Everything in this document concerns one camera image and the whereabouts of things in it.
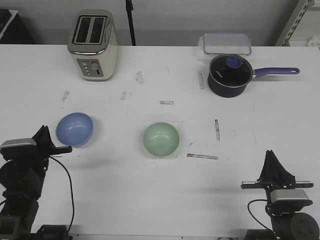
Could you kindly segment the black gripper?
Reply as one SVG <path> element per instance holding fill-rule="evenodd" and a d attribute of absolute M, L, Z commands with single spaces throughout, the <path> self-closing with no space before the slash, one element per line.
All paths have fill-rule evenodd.
<path fill-rule="evenodd" d="M 73 150 L 71 146 L 56 147 L 52 142 L 48 126 L 42 125 L 41 128 L 34 134 L 32 139 L 35 141 L 36 146 L 30 155 L 30 163 L 45 163 L 48 161 L 50 156 L 68 154 Z"/>
<path fill-rule="evenodd" d="M 274 182 L 268 182 L 270 180 L 270 166 Z M 265 152 L 263 167 L 257 181 L 243 181 L 240 185 L 243 190 L 264 189 L 269 191 L 278 189 L 307 189 L 313 186 L 314 183 L 310 181 L 296 182 L 296 177 L 282 166 L 272 150 Z"/>

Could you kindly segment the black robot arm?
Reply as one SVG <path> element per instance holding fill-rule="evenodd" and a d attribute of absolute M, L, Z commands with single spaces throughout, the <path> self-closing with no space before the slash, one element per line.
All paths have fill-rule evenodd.
<path fill-rule="evenodd" d="M 247 210 L 262 229 L 249 229 L 246 240 L 318 240 L 320 227 L 309 214 L 301 212 L 313 204 L 304 189 L 312 188 L 310 181 L 296 181 L 279 162 L 272 150 L 267 150 L 259 178 L 252 182 L 242 182 L 242 189 L 263 189 L 265 199 L 248 202 Z M 260 222 L 252 213 L 250 205 L 265 202 L 265 212 L 270 217 L 272 228 Z"/>
<path fill-rule="evenodd" d="M 6 161 L 0 168 L 4 187 L 0 205 L 2 240 L 71 240 L 70 227 L 44 224 L 35 233 L 32 226 L 39 209 L 49 160 L 54 155 L 72 152 L 71 146 L 56 147 L 49 128 L 42 126 L 33 137 L 7 140 L 0 146 Z"/>

